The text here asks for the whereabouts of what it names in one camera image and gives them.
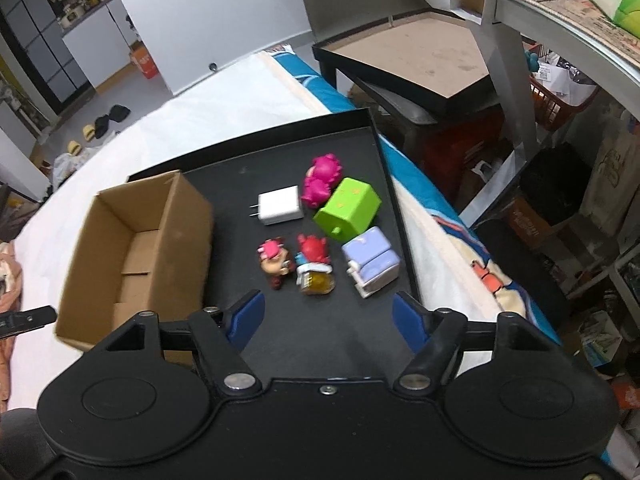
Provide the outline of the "red figure yellow jar toy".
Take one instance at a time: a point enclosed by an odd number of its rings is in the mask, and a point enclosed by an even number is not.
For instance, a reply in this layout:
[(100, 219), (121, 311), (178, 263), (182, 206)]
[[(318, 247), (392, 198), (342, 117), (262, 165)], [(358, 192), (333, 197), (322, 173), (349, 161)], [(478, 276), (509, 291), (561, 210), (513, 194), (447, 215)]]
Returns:
[(297, 243), (295, 263), (299, 290), (307, 296), (329, 295), (335, 281), (328, 241), (324, 237), (299, 234)]

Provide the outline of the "pink toy figure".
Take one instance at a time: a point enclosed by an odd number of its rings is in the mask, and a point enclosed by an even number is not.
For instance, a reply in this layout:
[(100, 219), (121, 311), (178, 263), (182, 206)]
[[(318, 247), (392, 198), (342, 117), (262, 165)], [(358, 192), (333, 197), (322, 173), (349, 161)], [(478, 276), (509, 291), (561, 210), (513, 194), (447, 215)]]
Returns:
[(303, 180), (302, 202), (311, 209), (323, 206), (343, 179), (343, 166), (334, 154), (325, 154), (312, 160)]

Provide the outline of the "brown doll pink bow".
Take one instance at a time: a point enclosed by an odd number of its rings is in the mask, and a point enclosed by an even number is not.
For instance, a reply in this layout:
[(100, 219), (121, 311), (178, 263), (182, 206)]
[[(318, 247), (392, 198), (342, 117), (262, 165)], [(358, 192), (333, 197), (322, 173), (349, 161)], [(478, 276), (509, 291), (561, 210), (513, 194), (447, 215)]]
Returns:
[(295, 273), (295, 260), (281, 237), (267, 238), (257, 248), (257, 255), (260, 268), (274, 290), (279, 290), (284, 280)]

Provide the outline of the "red plastic basket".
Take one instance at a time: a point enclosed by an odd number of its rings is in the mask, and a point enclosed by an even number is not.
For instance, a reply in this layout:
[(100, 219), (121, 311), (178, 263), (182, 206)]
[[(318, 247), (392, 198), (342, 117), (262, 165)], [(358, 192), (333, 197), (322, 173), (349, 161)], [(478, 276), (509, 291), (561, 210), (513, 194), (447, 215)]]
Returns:
[(600, 88), (595, 86), (587, 94), (584, 102), (579, 105), (570, 105), (544, 88), (534, 76), (529, 77), (529, 82), (532, 88), (536, 123), (550, 133), (555, 133), (575, 115), (583, 112), (600, 91)]

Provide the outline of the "black slipper pair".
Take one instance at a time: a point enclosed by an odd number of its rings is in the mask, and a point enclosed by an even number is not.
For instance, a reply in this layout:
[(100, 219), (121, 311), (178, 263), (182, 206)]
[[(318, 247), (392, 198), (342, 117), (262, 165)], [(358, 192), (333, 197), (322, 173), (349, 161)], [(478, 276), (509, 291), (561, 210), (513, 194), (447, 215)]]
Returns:
[(126, 106), (119, 104), (113, 105), (107, 114), (96, 118), (94, 122), (94, 137), (101, 139), (102, 136), (107, 133), (112, 122), (120, 124), (129, 117), (130, 113), (131, 110)]

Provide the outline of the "brown cardboard box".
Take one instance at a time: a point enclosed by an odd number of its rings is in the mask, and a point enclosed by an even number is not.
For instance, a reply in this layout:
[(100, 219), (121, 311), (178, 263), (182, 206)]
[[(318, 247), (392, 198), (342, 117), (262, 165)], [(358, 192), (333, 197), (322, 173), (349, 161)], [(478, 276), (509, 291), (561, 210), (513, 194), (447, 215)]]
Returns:
[(88, 351), (142, 311), (181, 321), (200, 310), (213, 206), (179, 171), (96, 194), (68, 269), (55, 336)]

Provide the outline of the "orange box on floor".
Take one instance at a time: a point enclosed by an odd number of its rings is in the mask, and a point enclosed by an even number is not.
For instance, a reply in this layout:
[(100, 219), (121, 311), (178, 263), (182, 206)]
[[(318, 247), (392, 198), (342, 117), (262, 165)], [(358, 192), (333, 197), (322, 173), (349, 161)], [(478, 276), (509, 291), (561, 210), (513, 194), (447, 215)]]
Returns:
[(155, 65), (152, 56), (145, 46), (139, 46), (131, 50), (131, 59), (146, 79), (153, 79), (160, 72)]

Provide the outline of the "lavender sofa toy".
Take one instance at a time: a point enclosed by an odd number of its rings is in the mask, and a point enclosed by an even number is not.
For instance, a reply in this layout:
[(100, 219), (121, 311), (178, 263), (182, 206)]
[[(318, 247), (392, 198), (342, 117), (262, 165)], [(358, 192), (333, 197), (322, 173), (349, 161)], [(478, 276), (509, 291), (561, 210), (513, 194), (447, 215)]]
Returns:
[(342, 253), (347, 262), (347, 274), (363, 299), (398, 279), (400, 258), (377, 226), (345, 243)]

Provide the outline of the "grey white desk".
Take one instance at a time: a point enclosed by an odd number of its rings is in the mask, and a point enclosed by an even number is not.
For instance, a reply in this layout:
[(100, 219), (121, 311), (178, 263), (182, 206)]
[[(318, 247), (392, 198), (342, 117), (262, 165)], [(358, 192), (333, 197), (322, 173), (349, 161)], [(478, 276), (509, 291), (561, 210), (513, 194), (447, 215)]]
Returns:
[(500, 99), (514, 157), (540, 149), (523, 39), (536, 40), (585, 72), (639, 115), (639, 41), (590, 0), (450, 0), (466, 19)]

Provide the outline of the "green cube toy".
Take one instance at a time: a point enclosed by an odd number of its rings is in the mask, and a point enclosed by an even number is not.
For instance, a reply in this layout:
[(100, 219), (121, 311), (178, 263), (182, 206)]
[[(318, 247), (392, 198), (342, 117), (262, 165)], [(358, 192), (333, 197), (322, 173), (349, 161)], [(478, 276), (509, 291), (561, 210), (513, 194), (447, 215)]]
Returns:
[(326, 236), (341, 243), (366, 232), (382, 200), (374, 188), (353, 178), (344, 178), (314, 215), (314, 223)]

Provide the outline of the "black side table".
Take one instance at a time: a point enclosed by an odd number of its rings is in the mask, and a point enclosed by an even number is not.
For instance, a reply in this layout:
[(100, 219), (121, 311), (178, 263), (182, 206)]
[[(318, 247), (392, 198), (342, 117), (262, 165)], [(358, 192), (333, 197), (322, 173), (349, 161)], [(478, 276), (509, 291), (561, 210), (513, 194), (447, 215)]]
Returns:
[(471, 113), (495, 96), (465, 20), (439, 10), (392, 15), (314, 45), (325, 70), (397, 94), (437, 118)]

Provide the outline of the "white power adapter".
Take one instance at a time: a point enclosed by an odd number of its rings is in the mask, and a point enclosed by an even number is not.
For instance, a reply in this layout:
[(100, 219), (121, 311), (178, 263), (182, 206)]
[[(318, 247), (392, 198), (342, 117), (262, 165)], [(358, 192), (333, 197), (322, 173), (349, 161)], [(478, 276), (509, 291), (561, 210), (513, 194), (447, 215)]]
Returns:
[(299, 220), (304, 216), (297, 185), (260, 193), (257, 203), (250, 209), (250, 216), (257, 218), (264, 226)]

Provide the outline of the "white kitchen cabinet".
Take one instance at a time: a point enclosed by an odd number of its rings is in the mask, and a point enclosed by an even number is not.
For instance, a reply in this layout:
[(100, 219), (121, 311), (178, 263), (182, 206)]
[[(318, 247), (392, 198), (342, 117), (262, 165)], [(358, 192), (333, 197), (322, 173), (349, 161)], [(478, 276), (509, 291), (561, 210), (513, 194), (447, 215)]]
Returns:
[(96, 90), (132, 65), (138, 40), (122, 0), (108, 0), (63, 32), (63, 42)]

